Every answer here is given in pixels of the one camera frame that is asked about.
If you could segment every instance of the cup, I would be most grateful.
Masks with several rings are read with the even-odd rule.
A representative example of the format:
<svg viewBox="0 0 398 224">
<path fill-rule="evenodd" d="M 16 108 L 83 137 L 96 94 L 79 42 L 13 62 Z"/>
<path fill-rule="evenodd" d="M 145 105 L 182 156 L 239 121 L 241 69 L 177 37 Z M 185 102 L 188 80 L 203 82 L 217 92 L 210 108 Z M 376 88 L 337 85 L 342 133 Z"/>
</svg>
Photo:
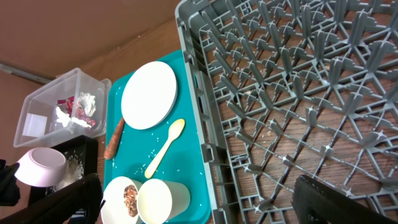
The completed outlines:
<svg viewBox="0 0 398 224">
<path fill-rule="evenodd" d="M 65 156 L 51 148 L 38 147 L 29 150 L 19 160 L 15 177 L 35 187 L 50 187 L 63 179 L 67 170 Z"/>
<path fill-rule="evenodd" d="M 137 201 L 129 203 L 129 208 L 126 206 L 126 199 L 124 193 L 126 187 L 133 186 L 136 192 L 141 188 L 142 183 L 132 180 L 128 177 L 117 177 L 113 179 L 104 191 L 103 200 L 105 200 L 104 206 L 101 209 L 101 218 L 104 224 L 113 223 L 142 223 L 137 212 L 132 212 L 131 206 L 134 207 L 135 211 L 137 208 Z"/>
<path fill-rule="evenodd" d="M 183 184 L 151 179 L 138 192 L 137 209 L 142 221 L 158 224 L 184 212 L 191 201 L 191 195 Z"/>
</svg>

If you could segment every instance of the spoon handle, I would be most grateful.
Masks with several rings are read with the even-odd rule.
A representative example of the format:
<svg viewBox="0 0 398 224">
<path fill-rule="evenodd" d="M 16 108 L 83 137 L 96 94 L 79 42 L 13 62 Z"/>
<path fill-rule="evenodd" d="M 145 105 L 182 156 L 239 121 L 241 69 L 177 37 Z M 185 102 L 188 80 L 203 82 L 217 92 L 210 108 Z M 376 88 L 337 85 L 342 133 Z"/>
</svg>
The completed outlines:
<svg viewBox="0 0 398 224">
<path fill-rule="evenodd" d="M 160 162 L 162 161 L 164 154 L 166 154 L 167 150 L 169 149 L 172 141 L 167 140 L 166 143 L 163 145 L 162 149 L 157 153 L 154 160 L 150 162 L 148 168 L 145 170 L 145 177 L 150 179 L 154 174 L 159 166 Z"/>
</svg>

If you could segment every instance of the brown food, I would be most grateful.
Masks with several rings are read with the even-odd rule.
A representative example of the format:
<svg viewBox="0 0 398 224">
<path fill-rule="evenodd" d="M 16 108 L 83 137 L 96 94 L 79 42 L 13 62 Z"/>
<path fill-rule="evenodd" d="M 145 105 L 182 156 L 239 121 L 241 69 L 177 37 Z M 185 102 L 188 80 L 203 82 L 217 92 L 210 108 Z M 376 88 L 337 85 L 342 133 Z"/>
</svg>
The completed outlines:
<svg viewBox="0 0 398 224">
<path fill-rule="evenodd" d="M 138 214 L 137 211 L 137 195 L 138 191 L 134 185 L 128 185 L 124 189 L 124 203 L 129 210 L 129 215 L 135 217 Z"/>
<path fill-rule="evenodd" d="M 108 146 L 105 149 L 105 152 L 104 152 L 105 159 L 112 159 L 114 157 L 114 155 L 116 154 L 116 151 L 118 150 L 118 146 L 119 146 L 120 137 L 123 132 L 124 123 L 125 122 L 122 117 L 119 121 L 119 124 L 116 126 L 116 128 L 114 130 L 114 133 L 112 135 L 111 140 L 109 141 Z"/>
</svg>

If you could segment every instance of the white label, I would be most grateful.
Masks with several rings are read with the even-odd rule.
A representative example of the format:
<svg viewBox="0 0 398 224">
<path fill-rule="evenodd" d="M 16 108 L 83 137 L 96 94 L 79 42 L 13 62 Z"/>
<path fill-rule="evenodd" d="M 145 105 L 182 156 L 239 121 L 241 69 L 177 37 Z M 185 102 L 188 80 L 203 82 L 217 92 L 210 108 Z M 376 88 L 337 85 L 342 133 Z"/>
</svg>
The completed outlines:
<svg viewBox="0 0 398 224">
<path fill-rule="evenodd" d="M 47 117 L 37 114 L 26 115 L 23 136 L 41 137 L 44 135 L 45 125 L 47 124 Z"/>
</svg>

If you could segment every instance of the nuts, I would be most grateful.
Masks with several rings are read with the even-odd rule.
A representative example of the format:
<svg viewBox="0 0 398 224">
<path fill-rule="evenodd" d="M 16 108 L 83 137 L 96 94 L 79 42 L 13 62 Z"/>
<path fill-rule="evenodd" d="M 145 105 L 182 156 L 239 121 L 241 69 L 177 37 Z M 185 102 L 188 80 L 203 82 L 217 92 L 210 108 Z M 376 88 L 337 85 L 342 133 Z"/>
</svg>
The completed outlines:
<svg viewBox="0 0 398 224">
<path fill-rule="evenodd" d="M 137 211 L 137 195 L 138 191 L 134 185 L 128 185 L 124 189 L 123 197 L 124 203 L 129 211 L 131 217 L 135 217 L 138 214 Z"/>
</svg>

